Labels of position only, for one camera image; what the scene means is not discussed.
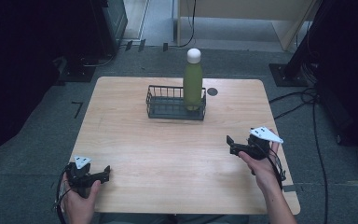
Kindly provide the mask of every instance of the white bottle cap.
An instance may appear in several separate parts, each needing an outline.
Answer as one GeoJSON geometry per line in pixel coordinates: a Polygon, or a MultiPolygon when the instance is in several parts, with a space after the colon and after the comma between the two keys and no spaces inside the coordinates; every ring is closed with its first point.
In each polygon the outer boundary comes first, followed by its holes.
{"type": "Polygon", "coordinates": [[[201,51],[199,49],[190,49],[187,52],[187,61],[189,63],[199,63],[201,61],[201,51]]]}

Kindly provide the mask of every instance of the black cable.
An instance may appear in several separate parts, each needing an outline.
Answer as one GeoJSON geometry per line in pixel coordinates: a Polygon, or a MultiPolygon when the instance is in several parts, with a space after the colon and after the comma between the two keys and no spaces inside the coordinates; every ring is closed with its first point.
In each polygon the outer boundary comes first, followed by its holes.
{"type": "Polygon", "coordinates": [[[63,199],[63,196],[65,196],[65,194],[68,193],[69,190],[71,190],[71,189],[68,189],[62,196],[60,196],[60,192],[61,192],[61,188],[62,188],[62,178],[65,175],[65,172],[67,169],[68,169],[68,165],[66,165],[65,168],[63,168],[63,170],[60,174],[60,178],[59,178],[59,181],[57,184],[56,201],[54,203],[54,208],[56,209],[57,216],[58,216],[61,224],[66,224],[65,218],[63,217],[63,214],[62,214],[61,201],[63,199]]]}
{"type": "Polygon", "coordinates": [[[82,64],[84,67],[100,67],[100,66],[104,66],[107,65],[108,63],[110,63],[113,58],[115,58],[115,54],[112,54],[112,56],[104,63],[96,63],[96,64],[82,64]]]}
{"type": "Polygon", "coordinates": [[[261,150],[262,152],[263,152],[263,154],[266,156],[266,158],[268,159],[268,161],[269,161],[269,163],[271,164],[271,166],[272,166],[272,169],[274,170],[274,173],[275,173],[275,176],[276,176],[276,179],[277,179],[277,181],[278,181],[278,184],[279,184],[279,187],[280,187],[280,189],[283,189],[283,185],[282,185],[282,177],[284,176],[284,171],[282,170],[282,165],[281,165],[281,160],[279,160],[279,157],[278,157],[278,155],[275,153],[275,155],[276,155],[276,158],[278,158],[278,160],[280,161],[279,162],[279,168],[280,168],[280,171],[278,171],[278,169],[277,169],[277,164],[274,164],[274,162],[271,160],[271,158],[269,157],[269,153],[266,153],[264,150],[263,150],[263,148],[261,147],[261,146],[259,146],[256,142],[254,142],[252,139],[248,139],[248,141],[249,142],[252,142],[252,144],[254,145],[254,146],[256,146],[259,150],[261,150]]]}
{"type": "MultiPolygon", "coordinates": [[[[319,161],[321,163],[321,168],[322,168],[322,172],[323,172],[323,176],[324,176],[324,224],[327,224],[327,220],[328,220],[328,182],[327,182],[327,175],[326,175],[326,172],[325,172],[325,169],[324,169],[324,161],[323,161],[321,149],[320,149],[320,146],[319,146],[319,139],[318,139],[318,133],[317,133],[317,126],[316,126],[316,112],[315,112],[315,107],[316,107],[316,104],[318,103],[319,96],[317,95],[317,93],[307,93],[307,91],[310,91],[310,90],[315,90],[315,89],[314,88],[308,88],[308,89],[305,89],[304,91],[302,91],[301,101],[303,103],[301,105],[299,105],[295,109],[292,109],[292,110],[290,110],[288,112],[285,112],[283,114],[286,115],[286,114],[288,114],[290,112],[293,112],[294,110],[300,108],[301,106],[303,106],[305,104],[312,103],[313,133],[314,133],[314,137],[315,137],[315,145],[316,145],[316,149],[317,149],[317,152],[318,152],[319,161]],[[311,96],[311,99],[308,100],[308,101],[305,100],[304,97],[306,95],[311,96]]],[[[286,94],[284,96],[277,97],[277,98],[271,100],[271,102],[275,102],[275,101],[281,100],[281,99],[283,99],[283,98],[285,98],[287,96],[295,95],[295,94],[298,94],[298,92],[292,92],[292,93],[286,94]]]]}
{"type": "Polygon", "coordinates": [[[191,37],[190,39],[188,40],[188,42],[184,45],[181,45],[181,46],[178,46],[177,48],[183,48],[185,46],[187,46],[191,40],[193,40],[193,37],[194,37],[194,17],[196,17],[196,4],[197,4],[197,0],[194,0],[194,6],[193,6],[193,19],[192,19],[192,25],[190,25],[192,27],[192,32],[191,32],[191,37]]]}
{"type": "Polygon", "coordinates": [[[301,71],[302,71],[303,75],[307,78],[307,80],[309,80],[313,85],[315,85],[318,80],[313,75],[313,71],[312,71],[312,69],[309,68],[309,66],[310,66],[309,63],[302,63],[301,71]]]}
{"type": "Polygon", "coordinates": [[[305,89],[305,90],[303,90],[303,91],[291,92],[291,93],[288,93],[288,94],[285,94],[285,95],[283,95],[283,96],[279,96],[279,97],[277,97],[277,98],[275,98],[275,99],[270,100],[269,103],[271,104],[271,103],[274,103],[274,102],[276,102],[276,101],[279,101],[279,100],[281,100],[281,99],[283,99],[283,98],[286,98],[286,97],[288,97],[288,96],[300,94],[301,100],[302,100],[302,102],[303,102],[301,105],[298,105],[298,106],[296,106],[295,108],[290,109],[290,110],[288,110],[288,111],[286,111],[286,112],[283,112],[283,113],[281,113],[280,115],[278,115],[277,117],[274,117],[274,119],[280,119],[281,117],[286,116],[287,114],[290,114],[290,113],[296,111],[297,109],[299,109],[300,107],[302,107],[302,106],[304,106],[304,105],[313,104],[313,102],[316,101],[316,94],[315,94],[315,93],[308,93],[308,92],[307,92],[307,91],[313,91],[313,90],[315,90],[315,89],[314,89],[314,88],[307,88],[307,89],[305,89]],[[310,99],[310,100],[305,100],[305,99],[304,99],[305,96],[310,96],[311,99],[310,99]]]}
{"type": "Polygon", "coordinates": [[[319,147],[318,134],[316,129],[316,113],[315,113],[316,101],[313,103],[312,118],[313,118],[313,133],[315,135],[316,149],[318,150],[319,161],[321,162],[322,172],[324,174],[324,224],[327,223],[328,216],[328,187],[327,187],[327,175],[324,169],[324,161],[322,159],[321,149],[319,147]]]}

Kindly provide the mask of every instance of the person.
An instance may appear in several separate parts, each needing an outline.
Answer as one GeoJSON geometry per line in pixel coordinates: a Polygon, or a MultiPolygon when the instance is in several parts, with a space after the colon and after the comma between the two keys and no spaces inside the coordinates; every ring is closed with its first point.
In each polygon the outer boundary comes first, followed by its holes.
{"type": "MultiPolygon", "coordinates": [[[[275,153],[278,152],[279,143],[272,143],[271,150],[275,153]]],[[[264,159],[261,161],[254,160],[245,152],[239,153],[240,158],[242,158],[248,165],[248,167],[255,172],[255,180],[257,186],[261,189],[266,206],[268,211],[269,222],[271,224],[285,223],[291,224],[296,223],[296,219],[290,211],[289,205],[287,201],[283,197],[283,193],[280,189],[279,183],[276,179],[274,171],[272,169],[271,164],[268,159],[264,159]]],[[[273,161],[275,158],[273,154],[270,154],[270,157],[273,161]]],[[[67,183],[66,175],[63,178],[65,182],[65,186],[69,189],[69,185],[67,183]]],[[[65,211],[68,216],[69,222],[71,224],[90,224],[94,214],[94,206],[97,194],[100,190],[101,182],[99,180],[95,181],[90,189],[88,199],[84,199],[80,197],[76,192],[69,190],[67,194],[63,198],[62,210],[65,211]]],[[[189,222],[182,223],[218,223],[220,220],[223,223],[231,223],[231,219],[239,220],[237,217],[233,216],[197,216],[193,217],[190,215],[191,219],[189,222]]],[[[163,220],[159,215],[150,215],[149,218],[152,218],[155,221],[151,221],[150,223],[174,223],[170,222],[171,218],[167,220],[163,220]]],[[[244,222],[247,220],[247,217],[240,217],[244,222]]]]}

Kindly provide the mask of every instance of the black wire basket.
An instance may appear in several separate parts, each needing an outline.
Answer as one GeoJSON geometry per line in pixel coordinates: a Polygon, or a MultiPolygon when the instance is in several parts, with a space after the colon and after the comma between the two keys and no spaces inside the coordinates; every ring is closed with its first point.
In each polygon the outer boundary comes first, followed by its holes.
{"type": "Polygon", "coordinates": [[[202,88],[199,105],[185,105],[183,87],[150,85],[146,97],[147,115],[150,119],[204,120],[206,90],[202,88]]]}

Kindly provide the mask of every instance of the hand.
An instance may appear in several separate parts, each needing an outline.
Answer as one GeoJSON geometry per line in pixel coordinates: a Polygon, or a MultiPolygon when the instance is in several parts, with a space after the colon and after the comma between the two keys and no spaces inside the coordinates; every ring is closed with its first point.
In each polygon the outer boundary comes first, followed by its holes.
{"type": "MultiPolygon", "coordinates": [[[[278,147],[279,143],[273,142],[271,150],[275,153],[278,153],[278,147]]],[[[253,159],[243,151],[240,151],[238,155],[248,164],[248,167],[255,172],[257,186],[260,187],[262,191],[266,190],[267,188],[279,188],[279,183],[276,179],[276,175],[274,173],[271,163],[267,158],[258,161],[253,159]]],[[[275,154],[271,152],[269,153],[269,157],[275,163],[275,154]]]]}
{"type": "MultiPolygon", "coordinates": [[[[66,190],[71,187],[68,184],[66,174],[63,176],[62,181],[65,183],[66,190]]],[[[100,190],[101,181],[97,180],[92,184],[89,197],[82,198],[75,191],[69,190],[63,197],[62,209],[65,211],[71,224],[89,224],[91,223],[92,216],[94,215],[95,200],[98,191],[100,190]]]]}

